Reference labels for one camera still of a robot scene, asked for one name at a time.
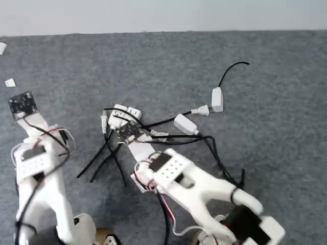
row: wooden base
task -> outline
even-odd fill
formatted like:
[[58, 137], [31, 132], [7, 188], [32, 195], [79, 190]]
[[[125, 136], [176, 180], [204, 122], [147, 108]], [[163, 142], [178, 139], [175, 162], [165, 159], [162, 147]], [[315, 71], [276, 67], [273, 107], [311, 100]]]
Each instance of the wooden base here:
[[114, 234], [113, 229], [97, 228], [96, 241], [103, 244], [109, 234]]
[[195, 236], [193, 237], [192, 243], [191, 245], [196, 245], [196, 243], [198, 242], [198, 236], [201, 233], [201, 231], [198, 231]]

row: power adapter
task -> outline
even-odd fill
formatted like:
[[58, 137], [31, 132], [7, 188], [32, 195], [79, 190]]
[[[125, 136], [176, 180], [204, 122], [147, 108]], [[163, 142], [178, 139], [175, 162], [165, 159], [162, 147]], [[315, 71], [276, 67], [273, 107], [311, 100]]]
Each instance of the power adapter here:
[[197, 135], [199, 133], [198, 127], [182, 114], [175, 117], [174, 126], [187, 135]]
[[222, 112], [224, 110], [224, 98], [220, 87], [213, 89], [211, 107], [214, 112]]

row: power strip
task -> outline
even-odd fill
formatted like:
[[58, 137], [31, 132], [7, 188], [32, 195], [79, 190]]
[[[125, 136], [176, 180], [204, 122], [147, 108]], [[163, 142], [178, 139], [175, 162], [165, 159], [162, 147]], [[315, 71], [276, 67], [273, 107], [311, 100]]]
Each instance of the power strip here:
[[[133, 107], [126, 107], [126, 106], [122, 106], [119, 104], [115, 104], [114, 106], [115, 108], [118, 109], [122, 109], [124, 111], [127, 111], [128, 113], [132, 114], [133, 116], [135, 116], [137, 119], [141, 118], [141, 111], [137, 110]], [[110, 114], [109, 120], [108, 120], [108, 124], [110, 126], [111, 129], [116, 130], [119, 129], [121, 126], [124, 126], [128, 121], [135, 121], [135, 119], [133, 119], [130, 115], [127, 115], [126, 113], [122, 112], [122, 111], [118, 111], [118, 110], [113, 110]]]

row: black cable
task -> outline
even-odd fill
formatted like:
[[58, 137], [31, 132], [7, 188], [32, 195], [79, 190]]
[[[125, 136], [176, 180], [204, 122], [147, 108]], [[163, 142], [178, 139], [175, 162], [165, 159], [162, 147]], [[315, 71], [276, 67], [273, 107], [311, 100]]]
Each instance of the black cable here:
[[69, 152], [69, 149], [67, 148], [67, 146], [65, 146], [57, 137], [53, 136], [52, 134], [50, 134], [49, 132], [47, 132], [46, 130], [39, 128], [38, 126], [35, 125], [31, 125], [28, 121], [26, 121], [26, 118], [24, 117], [23, 120], [27, 123], [28, 126], [46, 134], [47, 136], [51, 137], [53, 140], [55, 140], [58, 144], [60, 144], [65, 151], [67, 152], [66, 158], [64, 159], [64, 161], [62, 163], [60, 163], [59, 165], [55, 166], [50, 172], [48, 172], [47, 174], [44, 175], [44, 178], [41, 179], [36, 186], [34, 187], [32, 194], [30, 195], [30, 197], [28, 198], [24, 208], [22, 209], [21, 215], [18, 219], [18, 221], [16, 222], [16, 236], [15, 236], [15, 245], [19, 245], [19, 236], [20, 236], [20, 230], [21, 230], [21, 226], [23, 225], [23, 220], [24, 220], [24, 216], [26, 214], [27, 208], [28, 206], [31, 204], [32, 198], [35, 196], [36, 191], [40, 188], [41, 184], [43, 183], [44, 179], [46, 179], [46, 177], [48, 177], [49, 175], [53, 174], [55, 171], [57, 171], [59, 168], [61, 168], [62, 166], [64, 166], [64, 164], [68, 161], [71, 153]]
[[[182, 115], [186, 116], [186, 115], [189, 115], [191, 113], [192, 113], [192, 111], [188, 111], [188, 112], [183, 113]], [[155, 122], [153, 124], [144, 125], [143, 128], [144, 129], [148, 129], [148, 128], [151, 128], [151, 127], [154, 127], [154, 126], [158, 126], [158, 125], [161, 125], [161, 124], [169, 123], [170, 121], [173, 121], [174, 119], [175, 119], [175, 116], [172, 117], [172, 118], [169, 118], [167, 120]]]
[[137, 117], [135, 117], [133, 114], [123, 110], [123, 109], [120, 109], [120, 108], [115, 108], [115, 107], [108, 107], [108, 108], [104, 108], [103, 110], [105, 111], [121, 111], [121, 112], [124, 112], [125, 114], [129, 115], [130, 117], [132, 117], [136, 122], [138, 122], [138, 124], [140, 124], [142, 126], [142, 128], [144, 128], [145, 130], [149, 131], [149, 129], [146, 128], [146, 126], [144, 125], [143, 122], [141, 122], [141, 120], [139, 120]]
[[165, 240], [163, 241], [163, 245], [167, 245], [169, 235], [170, 235], [170, 223], [169, 223], [168, 211], [166, 210], [165, 205], [164, 205], [163, 201], [161, 200], [161, 197], [160, 197], [160, 194], [159, 194], [158, 191], [157, 191], [157, 196], [158, 196], [160, 206], [161, 206], [162, 211], [163, 211], [163, 215], [165, 216], [165, 223], [166, 223]]
[[77, 179], [79, 179], [87, 170], [89, 167], [91, 167], [91, 165], [94, 163], [94, 161], [97, 159], [97, 157], [101, 154], [101, 152], [103, 151], [104, 147], [106, 147], [107, 142], [105, 142], [103, 144], [103, 146], [101, 146], [101, 148], [98, 150], [98, 152], [94, 155], [94, 157], [91, 159], [91, 161], [87, 164], [87, 166], [85, 166], [85, 168], [82, 169], [82, 171], [76, 176]]
[[225, 71], [224, 75], [223, 75], [222, 78], [220, 79], [220, 82], [219, 82], [219, 84], [218, 84], [218, 87], [221, 86], [221, 84], [222, 84], [222, 82], [223, 82], [223, 80], [224, 80], [224, 78], [225, 78], [227, 72], [228, 72], [232, 67], [234, 67], [235, 65], [238, 65], [238, 64], [249, 65], [250, 63], [249, 63], [249, 62], [241, 61], [241, 62], [236, 62], [236, 63], [234, 63], [233, 65], [231, 65], [231, 66], [230, 66], [230, 67]]
[[200, 140], [207, 140], [207, 139], [211, 139], [213, 142], [213, 147], [211, 147], [210, 143], [207, 141], [207, 145], [210, 149], [210, 151], [212, 152], [218, 166], [219, 169], [223, 172], [224, 178], [232, 183], [233, 185], [237, 186], [238, 188], [243, 188], [244, 186], [244, 174], [245, 171], [242, 170], [242, 176], [241, 176], [241, 181], [238, 183], [231, 175], [230, 173], [227, 171], [226, 167], [223, 165], [223, 163], [221, 162], [218, 152], [217, 152], [217, 145], [216, 145], [216, 140], [212, 137], [212, 136], [203, 136], [203, 135], [168, 135], [168, 136], [153, 136], [152, 138], [196, 138], [194, 140], [190, 140], [190, 141], [183, 141], [183, 142], [161, 142], [161, 141], [144, 141], [144, 143], [150, 143], [150, 144], [164, 144], [164, 145], [183, 145], [183, 144], [190, 144], [190, 143], [194, 143]]
[[28, 228], [30, 228], [33, 232], [34, 232], [34, 234], [36, 234], [37, 233], [37, 230], [36, 230], [36, 228], [35, 228], [35, 226], [32, 226], [32, 225], [30, 225], [30, 224], [27, 224], [27, 223], [20, 223], [20, 225], [21, 226], [26, 226], [26, 227], [28, 227]]
[[98, 166], [97, 170], [93, 173], [93, 175], [92, 175], [92, 177], [91, 177], [91, 179], [90, 179], [90, 183], [92, 183], [92, 182], [94, 181], [94, 179], [96, 178], [98, 172], [100, 171], [101, 167], [106, 163], [106, 161], [108, 161], [111, 157], [113, 157], [113, 156], [118, 152], [118, 150], [120, 149], [121, 146], [122, 146], [121, 144], [118, 145], [118, 146], [117, 146], [117, 147], [112, 151], [112, 153], [111, 153], [109, 156], [107, 156], [107, 157], [106, 157], [106, 158], [105, 158], [105, 159], [100, 163], [100, 165]]
[[126, 119], [126, 118], [124, 118], [122, 116], [116, 116], [116, 115], [114, 115], [114, 117], [120, 118], [121, 120], [124, 120], [124, 121], [130, 121], [130, 120], [128, 120], [128, 119]]
[[110, 147], [110, 145], [109, 145], [109, 140], [108, 140], [108, 138], [106, 137], [106, 134], [103, 134], [103, 136], [104, 136], [104, 141], [106, 142], [107, 147], [108, 147], [108, 149], [109, 149], [109, 151], [110, 151], [110, 154], [112, 155], [112, 157], [113, 157], [113, 159], [114, 159], [114, 161], [115, 161], [115, 163], [116, 163], [116, 165], [117, 165], [117, 167], [118, 167], [118, 169], [119, 169], [119, 172], [121, 173], [121, 176], [122, 176], [122, 179], [123, 179], [123, 182], [124, 182], [124, 186], [127, 187], [126, 180], [125, 180], [125, 176], [124, 176], [124, 172], [123, 172], [123, 170], [122, 170], [121, 165], [120, 165], [119, 162], [118, 162], [118, 159], [117, 159], [117, 157], [116, 157], [116, 154], [112, 151], [112, 149], [111, 149], [111, 147]]

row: red and white wire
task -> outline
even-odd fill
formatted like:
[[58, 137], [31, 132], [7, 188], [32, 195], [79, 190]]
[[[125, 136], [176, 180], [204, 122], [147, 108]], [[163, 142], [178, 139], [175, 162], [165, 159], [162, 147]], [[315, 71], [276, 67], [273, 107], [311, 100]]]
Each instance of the red and white wire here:
[[166, 203], [165, 198], [164, 198], [162, 195], [160, 195], [160, 198], [161, 198], [161, 200], [162, 200], [162, 202], [163, 202], [163, 205], [165, 206], [165, 208], [166, 208], [167, 211], [168, 211], [168, 215], [169, 215], [170, 218], [172, 219], [172, 222], [173, 222], [173, 233], [174, 233], [176, 236], [184, 236], [186, 233], [188, 233], [188, 231], [190, 231], [190, 230], [195, 230], [195, 229], [196, 229], [196, 230], [200, 229], [200, 230], [204, 231], [205, 233], [210, 234], [210, 232], [208, 232], [206, 229], [204, 229], [204, 228], [201, 227], [201, 226], [189, 226], [189, 227], [187, 227], [186, 229], [184, 229], [182, 232], [179, 232], [179, 233], [176, 232], [176, 218], [175, 218], [173, 212], [170, 210], [168, 204]]

